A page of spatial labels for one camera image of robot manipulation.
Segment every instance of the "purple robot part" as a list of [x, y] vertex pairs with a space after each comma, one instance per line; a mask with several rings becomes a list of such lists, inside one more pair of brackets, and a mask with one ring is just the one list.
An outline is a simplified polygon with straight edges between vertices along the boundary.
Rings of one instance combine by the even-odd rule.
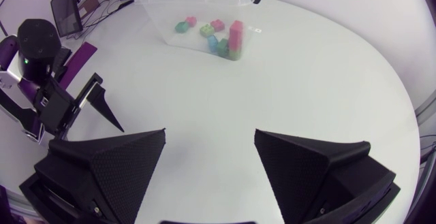
[[36, 93], [40, 88], [40, 86], [34, 82], [22, 78], [18, 83], [18, 88], [20, 88], [21, 92], [25, 95], [25, 97], [33, 104], [33, 101], [35, 100], [36, 97]]
[[6, 71], [18, 52], [18, 39], [16, 36], [9, 36], [0, 42], [0, 70]]
[[85, 42], [83, 45], [74, 53], [69, 62], [67, 63], [67, 71], [63, 75], [59, 85], [62, 89], [67, 89], [68, 85], [71, 83], [77, 73], [82, 69], [84, 64], [93, 56], [97, 51], [97, 47], [92, 44]]

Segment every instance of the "lego brick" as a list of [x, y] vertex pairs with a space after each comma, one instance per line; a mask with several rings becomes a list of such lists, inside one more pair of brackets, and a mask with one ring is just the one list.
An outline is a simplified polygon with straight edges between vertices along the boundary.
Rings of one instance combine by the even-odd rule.
[[209, 24], [200, 28], [200, 34], [203, 37], [209, 37], [210, 35], [213, 35], [214, 33], [215, 33], [214, 28], [212, 26], [210, 26]]
[[217, 52], [218, 55], [221, 57], [227, 57], [229, 55], [229, 47], [228, 47], [227, 39], [221, 39], [221, 41], [217, 45]]
[[211, 52], [216, 52], [217, 45], [218, 45], [218, 39], [214, 35], [211, 35], [211, 36], [207, 37], [207, 42], [209, 45], [209, 50], [211, 50]]
[[240, 50], [243, 47], [243, 39], [241, 37], [229, 38], [229, 50]]
[[230, 26], [230, 33], [231, 32], [239, 32], [242, 33], [244, 30], [244, 24], [239, 21], [239, 20], [235, 20], [232, 24], [232, 26]]
[[212, 21], [211, 26], [215, 29], [215, 32], [222, 31], [225, 28], [224, 22], [222, 22], [221, 20]]
[[188, 22], [188, 25], [190, 27], [195, 27], [195, 25], [197, 24], [197, 18], [195, 16], [188, 16], [186, 17], [185, 22]]
[[188, 22], [179, 22], [175, 27], [177, 33], [186, 33], [186, 31], [188, 31], [188, 28]]
[[237, 61], [240, 59], [240, 50], [233, 51], [229, 50], [229, 57], [230, 60]]

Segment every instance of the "white wall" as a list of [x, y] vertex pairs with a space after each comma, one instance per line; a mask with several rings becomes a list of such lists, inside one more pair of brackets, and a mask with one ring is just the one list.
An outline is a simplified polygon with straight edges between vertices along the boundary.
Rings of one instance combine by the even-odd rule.
[[28, 18], [42, 18], [54, 23], [50, 1], [4, 0], [0, 6], [0, 21], [8, 34], [16, 34], [21, 23]]

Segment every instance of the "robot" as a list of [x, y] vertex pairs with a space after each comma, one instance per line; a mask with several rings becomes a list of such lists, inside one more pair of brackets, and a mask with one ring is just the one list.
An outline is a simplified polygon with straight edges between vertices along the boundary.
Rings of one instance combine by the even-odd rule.
[[76, 98], [59, 85], [62, 77], [53, 67], [60, 49], [57, 30], [47, 20], [27, 19], [17, 36], [6, 37], [0, 43], [0, 108], [37, 143], [46, 132], [65, 139], [87, 101], [124, 132], [104, 99], [100, 76], [94, 74]]

